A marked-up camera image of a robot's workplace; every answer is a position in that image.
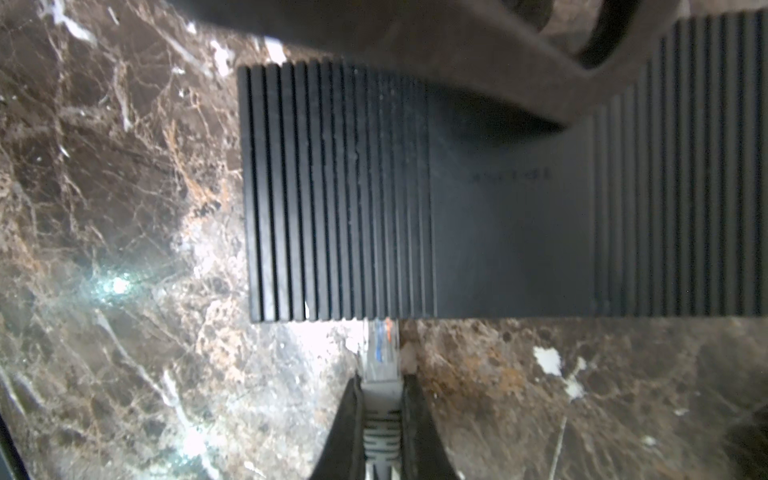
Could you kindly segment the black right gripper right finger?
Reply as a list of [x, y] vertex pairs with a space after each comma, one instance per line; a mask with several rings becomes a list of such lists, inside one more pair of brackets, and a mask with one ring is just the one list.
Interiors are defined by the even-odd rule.
[[403, 377], [401, 407], [402, 478], [457, 480], [415, 375]]

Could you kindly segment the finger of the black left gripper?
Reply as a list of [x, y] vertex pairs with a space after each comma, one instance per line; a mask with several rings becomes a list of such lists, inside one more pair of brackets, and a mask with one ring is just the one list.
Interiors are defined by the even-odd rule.
[[500, 1], [181, 1], [194, 19], [482, 94], [570, 124], [631, 83], [674, 1], [606, 1], [577, 53]]

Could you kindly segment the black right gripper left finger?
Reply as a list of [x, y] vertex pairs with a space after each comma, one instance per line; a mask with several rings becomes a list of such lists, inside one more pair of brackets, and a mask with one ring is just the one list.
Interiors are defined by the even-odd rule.
[[359, 376], [349, 379], [310, 480], [365, 478], [365, 404]]

